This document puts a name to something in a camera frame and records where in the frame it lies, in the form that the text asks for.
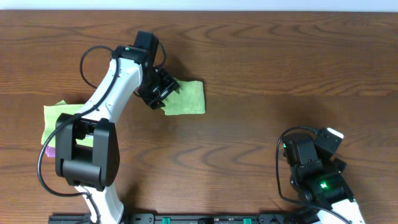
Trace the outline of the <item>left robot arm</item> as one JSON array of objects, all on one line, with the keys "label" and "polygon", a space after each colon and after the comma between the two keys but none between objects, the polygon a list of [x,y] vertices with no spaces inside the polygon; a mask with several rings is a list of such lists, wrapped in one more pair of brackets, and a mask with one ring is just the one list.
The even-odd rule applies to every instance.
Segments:
[{"label": "left robot arm", "polygon": [[156,110],[179,88],[173,76],[154,65],[159,46],[112,50],[107,74],[91,98],[74,115],[57,119],[55,171],[84,195],[89,222],[120,223],[124,215],[114,186],[120,163],[116,124],[130,97],[137,94]]}]

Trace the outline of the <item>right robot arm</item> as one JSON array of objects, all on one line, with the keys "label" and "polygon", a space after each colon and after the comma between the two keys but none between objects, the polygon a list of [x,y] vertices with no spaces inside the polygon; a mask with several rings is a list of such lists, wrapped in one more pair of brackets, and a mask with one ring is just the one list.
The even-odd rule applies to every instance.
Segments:
[{"label": "right robot arm", "polygon": [[342,176],[346,166],[346,162],[335,158],[290,167],[290,183],[298,193],[299,202],[326,209],[312,212],[322,223],[342,222],[332,212],[341,215],[348,223],[364,223],[354,194]]}]

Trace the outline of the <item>light green microfiber cloth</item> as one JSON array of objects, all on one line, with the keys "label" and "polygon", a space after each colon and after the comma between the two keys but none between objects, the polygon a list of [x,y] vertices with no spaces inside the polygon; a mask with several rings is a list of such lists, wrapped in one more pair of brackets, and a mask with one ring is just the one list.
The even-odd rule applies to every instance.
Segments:
[{"label": "light green microfiber cloth", "polygon": [[162,102],[166,116],[205,114],[205,93],[201,81],[180,81],[178,92],[173,91]]}]

